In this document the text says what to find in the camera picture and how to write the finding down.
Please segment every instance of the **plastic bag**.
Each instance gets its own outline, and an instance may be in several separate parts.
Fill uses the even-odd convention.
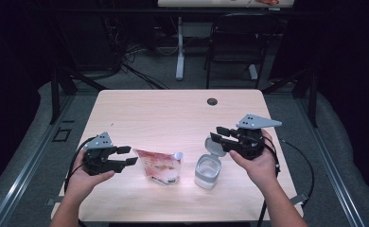
[[[135,149],[134,152],[140,158],[147,177],[161,184],[175,184],[179,181],[183,159],[181,152],[166,154],[142,149]]]

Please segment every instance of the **forearm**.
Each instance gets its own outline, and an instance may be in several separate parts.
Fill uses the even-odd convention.
[[[70,227],[78,226],[79,221],[79,202],[70,201],[69,198],[63,198],[57,212],[52,218],[51,227]]]
[[[278,182],[270,183],[261,192],[267,203],[272,226],[308,226]]]

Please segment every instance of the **person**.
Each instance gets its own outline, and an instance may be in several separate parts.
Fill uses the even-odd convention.
[[[79,207],[84,199],[90,195],[94,187],[114,176],[114,171],[108,171],[96,176],[90,176],[84,171],[82,160],[86,149],[82,149],[73,164],[72,169],[77,170],[69,179],[69,185],[58,210],[52,218],[51,227],[78,226]]]
[[[266,131],[262,130],[262,135],[272,141],[272,137]],[[272,143],[267,139],[265,139],[265,144],[273,148]],[[272,226],[308,226],[276,179],[275,160],[267,148],[264,148],[262,154],[251,161],[244,159],[234,150],[229,153],[232,159],[246,170],[250,180],[262,192]]]
[[[264,130],[262,135],[272,141],[272,137]],[[272,148],[271,142],[265,140],[266,145]],[[96,176],[90,176],[82,165],[85,149],[79,152],[73,169],[78,170],[71,176],[66,193],[52,218],[51,227],[78,226],[79,207],[84,199],[91,193],[94,187],[111,179],[113,171],[105,172]],[[272,226],[308,226],[299,215],[281,185],[276,179],[275,160],[271,152],[264,148],[262,154],[253,160],[246,160],[236,151],[231,150],[230,156],[241,167],[243,167],[249,178],[262,192]]]

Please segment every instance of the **table surface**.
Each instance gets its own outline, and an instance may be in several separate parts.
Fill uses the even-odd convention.
[[[256,0],[158,0],[159,7],[168,8],[291,8],[294,0],[279,0],[273,6]]]
[[[211,106],[208,98],[218,104]],[[259,217],[264,201],[246,171],[229,155],[212,190],[194,183],[195,166],[207,154],[204,140],[216,126],[235,129],[245,114],[270,118],[258,90],[107,90],[99,93],[81,143],[104,131],[116,146],[184,154],[180,181],[161,185],[146,178],[140,160],[99,184],[83,202],[79,218],[106,222],[247,221]],[[266,131],[278,153],[278,181],[292,198],[296,191],[274,128]],[[133,151],[112,155],[124,160]],[[52,216],[58,208],[57,203]],[[300,205],[296,209],[303,216]]]

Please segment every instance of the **white desk leg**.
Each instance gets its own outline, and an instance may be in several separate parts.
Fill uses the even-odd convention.
[[[184,69],[185,69],[185,54],[184,54],[184,36],[182,33],[182,17],[178,19],[178,63],[176,65],[176,79],[184,79]]]
[[[258,74],[257,74],[257,71],[255,70],[255,65],[254,64],[251,64],[249,66],[249,74],[250,74],[251,79],[257,79],[258,78]]]

